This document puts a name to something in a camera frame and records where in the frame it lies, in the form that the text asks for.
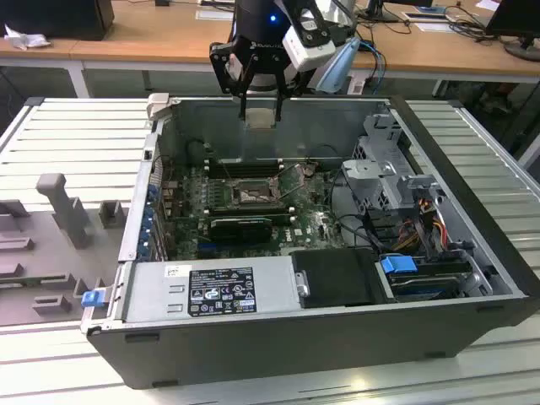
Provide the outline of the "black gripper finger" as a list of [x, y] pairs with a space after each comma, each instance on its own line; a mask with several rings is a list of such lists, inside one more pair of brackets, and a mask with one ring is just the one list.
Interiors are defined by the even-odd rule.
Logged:
[[273, 59], [273, 75], [277, 85], [277, 99], [275, 105], [275, 121], [280, 122], [282, 117], [283, 103], [291, 97], [300, 97], [305, 90], [316, 70], [311, 69], [305, 72], [296, 73], [291, 82], [287, 82], [285, 78], [286, 65], [277, 57]]
[[[238, 78], [233, 78], [227, 69], [232, 56], [241, 65]], [[209, 47], [209, 59], [222, 92], [240, 99], [239, 118], [244, 121], [247, 90], [257, 72], [257, 51], [251, 48], [248, 40], [234, 40], [229, 43], [213, 42]]]

